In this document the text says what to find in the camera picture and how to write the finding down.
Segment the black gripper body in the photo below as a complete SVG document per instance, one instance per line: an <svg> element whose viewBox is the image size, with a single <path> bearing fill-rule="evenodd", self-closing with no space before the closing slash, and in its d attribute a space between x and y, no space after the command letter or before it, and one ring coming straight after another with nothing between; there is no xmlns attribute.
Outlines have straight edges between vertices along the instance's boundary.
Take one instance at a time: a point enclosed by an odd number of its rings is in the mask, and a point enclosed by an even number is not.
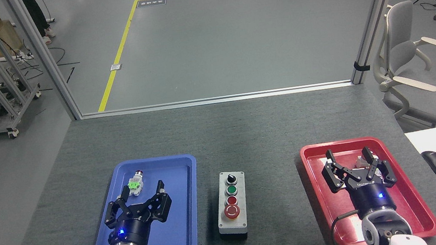
<svg viewBox="0 0 436 245"><path fill-rule="evenodd" d="M358 182L350 179L346 186L352 204L355 210L357 210L360 219L378 210L395 210L397 208L379 176L374 176L372 180L361 180Z"/></svg>
<svg viewBox="0 0 436 245"><path fill-rule="evenodd" d="M109 245L118 245L119 243L148 245L150 227L153 221L152 210L152 208L145 209L139 218L124 219L115 224L106 220L108 228L113 230L108 238Z"/></svg>

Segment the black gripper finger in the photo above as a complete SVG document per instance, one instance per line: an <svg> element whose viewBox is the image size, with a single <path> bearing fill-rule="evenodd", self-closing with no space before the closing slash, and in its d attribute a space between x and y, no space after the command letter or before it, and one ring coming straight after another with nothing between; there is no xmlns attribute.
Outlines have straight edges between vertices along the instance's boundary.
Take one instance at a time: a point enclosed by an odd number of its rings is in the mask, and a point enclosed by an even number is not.
<svg viewBox="0 0 436 245"><path fill-rule="evenodd" d="M121 194L116 200L110 201L106 207L106 213L104 218L104 224L109 229L114 229L118 223L117 212L121 209L127 219L133 219L133 212L127 207L126 202L128 201L128 196L130 195L130 189L123 189Z"/></svg>
<svg viewBox="0 0 436 245"><path fill-rule="evenodd" d="M375 171L378 169L383 176L381 181L384 184L384 187L391 188L396 184L397 177L395 176L389 162L386 160L381 161L379 158L374 158L371 150L367 146L362 148L362 157L370 165L366 176L368 181L373 181L375 179Z"/></svg>
<svg viewBox="0 0 436 245"><path fill-rule="evenodd" d="M172 198L165 192L164 182L159 180L157 183L156 194L145 202L146 208L146 219L147 222L152 222L154 220L160 222L166 222L170 206L172 203Z"/></svg>
<svg viewBox="0 0 436 245"><path fill-rule="evenodd" d="M327 150L325 156L327 160L322 169L322 176L331 192L336 194L349 180L355 181L355 176L350 169L336 161L332 150Z"/></svg>

